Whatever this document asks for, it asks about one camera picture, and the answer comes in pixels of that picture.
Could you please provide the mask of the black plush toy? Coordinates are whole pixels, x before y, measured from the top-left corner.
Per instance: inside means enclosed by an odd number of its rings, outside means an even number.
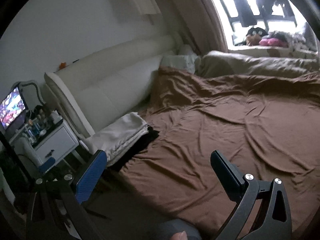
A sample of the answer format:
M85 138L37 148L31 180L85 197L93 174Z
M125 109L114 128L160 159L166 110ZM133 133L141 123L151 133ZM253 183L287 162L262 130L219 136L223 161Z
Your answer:
M262 28L251 28L246 34L246 44L248 46L257 46L264 36L268 33Z

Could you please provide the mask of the left beige curtain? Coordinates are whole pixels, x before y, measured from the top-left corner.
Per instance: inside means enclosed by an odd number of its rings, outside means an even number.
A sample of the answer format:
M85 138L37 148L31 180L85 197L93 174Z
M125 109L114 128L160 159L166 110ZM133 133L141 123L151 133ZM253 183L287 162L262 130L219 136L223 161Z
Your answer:
M170 31L199 54L227 52L223 26L213 0L156 0Z

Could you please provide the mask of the light grey jacket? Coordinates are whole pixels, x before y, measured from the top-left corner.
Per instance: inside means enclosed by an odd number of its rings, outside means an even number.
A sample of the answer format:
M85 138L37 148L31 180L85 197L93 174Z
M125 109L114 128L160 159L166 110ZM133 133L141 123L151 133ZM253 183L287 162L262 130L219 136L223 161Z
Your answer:
M148 133L147 122L137 112L128 113L114 123L84 140L89 152L97 150L106 153L106 166L114 165L124 154Z

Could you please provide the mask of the tablet screen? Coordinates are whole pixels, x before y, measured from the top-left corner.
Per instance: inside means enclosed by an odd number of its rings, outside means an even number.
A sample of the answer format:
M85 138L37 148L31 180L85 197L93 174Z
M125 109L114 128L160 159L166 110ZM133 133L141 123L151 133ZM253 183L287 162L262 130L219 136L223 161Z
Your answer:
M25 110L24 100L16 86L1 102L1 124L4 130L7 130Z

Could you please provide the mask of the white padded headboard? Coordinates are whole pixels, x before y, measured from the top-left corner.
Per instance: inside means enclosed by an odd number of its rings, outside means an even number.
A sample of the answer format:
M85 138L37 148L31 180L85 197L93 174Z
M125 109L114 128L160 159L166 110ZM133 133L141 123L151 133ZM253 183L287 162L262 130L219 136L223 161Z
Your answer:
M79 59L44 79L53 104L80 139L93 136L149 96L160 62L176 55L178 34L139 38Z

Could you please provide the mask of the dark hanging garment left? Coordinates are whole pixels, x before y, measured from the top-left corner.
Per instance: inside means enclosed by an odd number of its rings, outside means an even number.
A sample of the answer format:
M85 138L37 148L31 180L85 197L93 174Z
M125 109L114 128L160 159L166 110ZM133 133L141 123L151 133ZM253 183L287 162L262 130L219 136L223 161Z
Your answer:
M257 20L247 0L233 0L238 11L239 21L242 27L249 27L257 24Z

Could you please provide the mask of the pink plush toy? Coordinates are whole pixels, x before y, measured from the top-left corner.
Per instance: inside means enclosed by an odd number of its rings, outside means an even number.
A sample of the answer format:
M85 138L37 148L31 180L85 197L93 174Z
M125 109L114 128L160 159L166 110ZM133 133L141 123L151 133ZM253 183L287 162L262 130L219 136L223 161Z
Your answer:
M263 38L259 41L259 45L263 47L283 47L287 48L288 43L277 38Z

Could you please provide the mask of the beige duvet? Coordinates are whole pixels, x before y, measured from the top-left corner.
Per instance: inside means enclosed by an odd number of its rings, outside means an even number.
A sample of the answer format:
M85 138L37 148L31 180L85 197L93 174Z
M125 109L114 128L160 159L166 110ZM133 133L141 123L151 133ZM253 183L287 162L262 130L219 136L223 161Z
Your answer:
M262 75L292 79L312 72L319 72L318 62L312 59L251 57L213 50L195 61L195 74L206 78Z

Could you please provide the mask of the brown bed sheet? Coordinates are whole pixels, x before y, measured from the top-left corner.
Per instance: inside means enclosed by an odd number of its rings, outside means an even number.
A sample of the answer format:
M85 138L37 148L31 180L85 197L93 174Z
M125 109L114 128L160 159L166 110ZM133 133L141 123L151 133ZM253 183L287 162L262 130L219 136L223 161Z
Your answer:
M293 238L319 209L318 73L204 78L161 67L143 118L159 136L120 175L158 210L218 231L234 204L211 168L214 150L257 179L283 181Z

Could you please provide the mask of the white pillow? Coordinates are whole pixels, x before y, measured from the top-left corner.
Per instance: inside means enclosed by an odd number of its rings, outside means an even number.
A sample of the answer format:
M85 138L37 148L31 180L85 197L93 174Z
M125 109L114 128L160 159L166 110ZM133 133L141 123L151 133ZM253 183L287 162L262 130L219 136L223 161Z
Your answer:
M160 66L172 67L184 70L191 74L195 73L196 64L200 61L198 56L188 44L181 45L177 55L166 55L162 58Z

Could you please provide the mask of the white nightstand left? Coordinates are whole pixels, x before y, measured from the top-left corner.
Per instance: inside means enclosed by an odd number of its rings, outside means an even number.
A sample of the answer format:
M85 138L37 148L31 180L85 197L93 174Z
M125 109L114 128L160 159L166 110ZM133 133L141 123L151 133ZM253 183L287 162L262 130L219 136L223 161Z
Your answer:
M26 156L36 167L43 165L49 158L61 161L66 155L79 146L78 139L69 124L62 120L52 132L47 132L34 146L26 137L20 137L14 143L15 151L20 156Z

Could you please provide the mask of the clothes pile on sill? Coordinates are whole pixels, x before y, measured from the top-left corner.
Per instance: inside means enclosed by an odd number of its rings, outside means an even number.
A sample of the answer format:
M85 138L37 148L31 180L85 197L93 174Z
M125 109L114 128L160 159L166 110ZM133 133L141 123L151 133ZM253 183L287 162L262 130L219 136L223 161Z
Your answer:
M318 51L317 38L308 22L268 21L269 31L283 35L290 49Z

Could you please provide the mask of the grey trousered knee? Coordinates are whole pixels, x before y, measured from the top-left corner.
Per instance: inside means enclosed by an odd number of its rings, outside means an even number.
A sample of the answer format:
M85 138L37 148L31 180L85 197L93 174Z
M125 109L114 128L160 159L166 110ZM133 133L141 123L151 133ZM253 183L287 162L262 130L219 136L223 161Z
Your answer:
M153 226L148 232L148 239L202 239L198 230L190 223L173 219Z

